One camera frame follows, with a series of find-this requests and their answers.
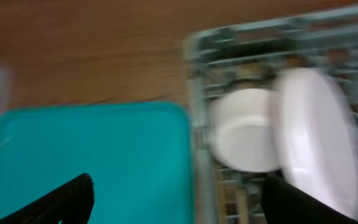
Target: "teal lid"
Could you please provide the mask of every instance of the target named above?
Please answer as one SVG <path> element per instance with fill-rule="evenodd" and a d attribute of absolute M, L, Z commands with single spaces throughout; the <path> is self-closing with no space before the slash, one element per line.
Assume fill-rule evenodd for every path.
<path fill-rule="evenodd" d="M 89 173 L 89 223 L 194 223 L 189 121 L 171 103 L 16 110 L 0 119 L 0 218 Z"/>

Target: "wood grain surface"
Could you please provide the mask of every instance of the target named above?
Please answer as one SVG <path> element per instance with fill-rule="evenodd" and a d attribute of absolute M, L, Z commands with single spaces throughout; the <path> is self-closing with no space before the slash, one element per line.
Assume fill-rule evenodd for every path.
<path fill-rule="evenodd" d="M 181 45 L 198 30 L 355 0 L 0 0 L 11 107 L 170 100 L 186 105 Z"/>

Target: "white plate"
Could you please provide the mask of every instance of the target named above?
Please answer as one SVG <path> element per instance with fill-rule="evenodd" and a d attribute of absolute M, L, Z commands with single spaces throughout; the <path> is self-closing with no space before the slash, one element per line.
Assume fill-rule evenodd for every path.
<path fill-rule="evenodd" d="M 338 85 L 317 70 L 283 71 L 271 116 L 278 157 L 295 187 L 358 219 L 358 136 Z"/>

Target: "gray wire rack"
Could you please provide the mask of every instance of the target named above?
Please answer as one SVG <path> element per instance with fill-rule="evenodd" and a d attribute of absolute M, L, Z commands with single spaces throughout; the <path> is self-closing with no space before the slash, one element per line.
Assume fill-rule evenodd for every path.
<path fill-rule="evenodd" d="M 283 68 L 313 67 L 337 80 L 358 126 L 358 5 L 201 31 L 186 40 L 185 56 L 204 223 L 264 221 L 265 174 L 230 170 L 209 153 L 211 101 L 236 89 L 270 88 Z"/>

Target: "dish rack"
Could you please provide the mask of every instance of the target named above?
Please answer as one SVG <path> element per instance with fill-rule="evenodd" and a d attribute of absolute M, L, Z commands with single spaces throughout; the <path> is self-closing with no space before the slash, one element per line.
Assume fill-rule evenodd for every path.
<path fill-rule="evenodd" d="M 213 159 L 210 102 L 242 88 L 270 88 L 284 68 L 318 68 L 338 82 L 358 127 L 358 5 L 201 31 L 186 40 L 185 57 L 203 223 L 265 223 L 259 202 L 267 174 Z"/>

